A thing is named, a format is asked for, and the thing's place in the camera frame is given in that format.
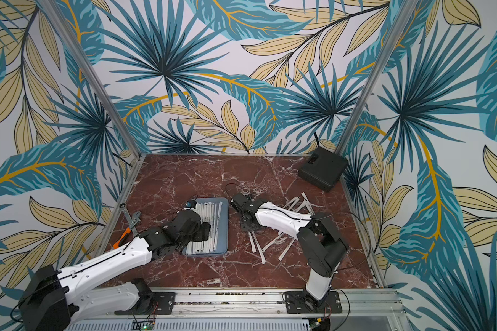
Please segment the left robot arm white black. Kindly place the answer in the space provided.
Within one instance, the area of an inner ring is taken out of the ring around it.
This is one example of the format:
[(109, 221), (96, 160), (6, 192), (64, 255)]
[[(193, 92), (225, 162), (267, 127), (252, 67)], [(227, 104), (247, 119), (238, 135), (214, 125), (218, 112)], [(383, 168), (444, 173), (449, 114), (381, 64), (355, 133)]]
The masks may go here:
[(19, 300), (25, 330), (65, 330), (106, 313), (150, 314), (157, 306), (145, 280), (111, 288), (100, 285), (129, 270), (209, 238), (211, 225), (194, 210), (182, 210), (162, 227), (140, 232), (129, 243), (87, 262), (40, 268)]

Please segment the blue plastic storage tray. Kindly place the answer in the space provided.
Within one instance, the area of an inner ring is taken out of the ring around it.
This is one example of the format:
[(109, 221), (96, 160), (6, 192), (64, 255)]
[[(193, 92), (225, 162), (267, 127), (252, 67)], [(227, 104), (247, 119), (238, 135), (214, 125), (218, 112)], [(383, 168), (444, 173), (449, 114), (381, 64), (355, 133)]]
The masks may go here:
[(182, 254), (188, 257), (214, 257), (227, 252), (229, 200), (226, 198), (197, 198), (186, 202), (186, 209), (197, 212), (201, 223), (208, 223), (207, 241), (191, 241)]

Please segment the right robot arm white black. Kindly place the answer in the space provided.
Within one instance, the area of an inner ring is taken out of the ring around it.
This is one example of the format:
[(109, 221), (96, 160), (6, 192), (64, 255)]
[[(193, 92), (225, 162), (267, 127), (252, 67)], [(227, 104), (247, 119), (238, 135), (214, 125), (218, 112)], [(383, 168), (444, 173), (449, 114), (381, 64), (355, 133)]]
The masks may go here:
[(262, 199), (237, 193), (231, 206), (240, 215), (246, 231), (271, 228), (295, 239), (310, 267), (304, 293), (306, 300), (318, 306), (331, 289), (334, 274), (347, 256), (349, 244), (338, 230), (332, 217), (318, 213), (300, 214)]

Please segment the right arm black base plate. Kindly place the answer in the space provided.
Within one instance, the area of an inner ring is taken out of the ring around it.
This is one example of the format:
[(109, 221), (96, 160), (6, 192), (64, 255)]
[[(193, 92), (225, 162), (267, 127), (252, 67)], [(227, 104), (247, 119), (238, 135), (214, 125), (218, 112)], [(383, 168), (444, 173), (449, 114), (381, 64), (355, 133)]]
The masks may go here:
[(342, 313), (342, 304), (336, 291), (329, 291), (324, 299), (314, 299), (306, 291), (287, 291), (282, 294), (288, 314)]

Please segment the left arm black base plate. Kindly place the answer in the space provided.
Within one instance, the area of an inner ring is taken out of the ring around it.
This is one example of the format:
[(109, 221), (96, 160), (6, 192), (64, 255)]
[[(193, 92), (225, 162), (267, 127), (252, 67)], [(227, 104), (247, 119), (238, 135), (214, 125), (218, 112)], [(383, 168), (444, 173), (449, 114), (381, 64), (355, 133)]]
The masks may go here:
[(140, 298), (130, 309), (121, 312), (126, 315), (171, 315), (175, 303), (174, 292), (153, 292)]

